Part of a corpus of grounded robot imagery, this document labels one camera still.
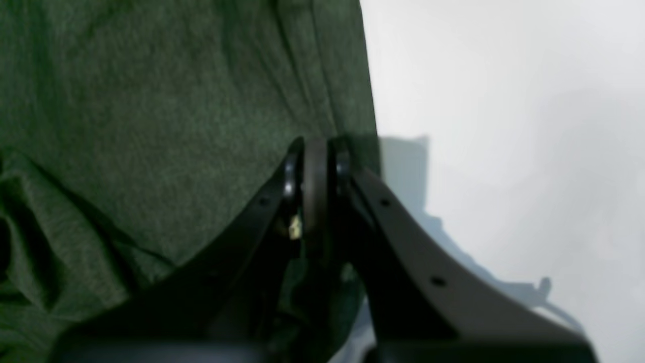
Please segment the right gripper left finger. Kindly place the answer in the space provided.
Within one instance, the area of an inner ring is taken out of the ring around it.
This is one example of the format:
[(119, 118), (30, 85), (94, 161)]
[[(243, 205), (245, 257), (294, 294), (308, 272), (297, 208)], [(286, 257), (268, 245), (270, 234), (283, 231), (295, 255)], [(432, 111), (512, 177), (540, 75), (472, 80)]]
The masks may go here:
[(270, 353), (293, 258), (326, 258), (329, 145), (297, 138), (276, 172), (196, 257), (68, 330), (54, 353)]

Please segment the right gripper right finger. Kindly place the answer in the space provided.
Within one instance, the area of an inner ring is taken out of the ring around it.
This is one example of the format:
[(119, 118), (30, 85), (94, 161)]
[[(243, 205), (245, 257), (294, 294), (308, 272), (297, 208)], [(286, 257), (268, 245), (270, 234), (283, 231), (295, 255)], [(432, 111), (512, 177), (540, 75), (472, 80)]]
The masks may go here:
[(372, 353), (593, 352), (450, 257), (343, 138), (329, 147), (331, 235), (366, 287)]

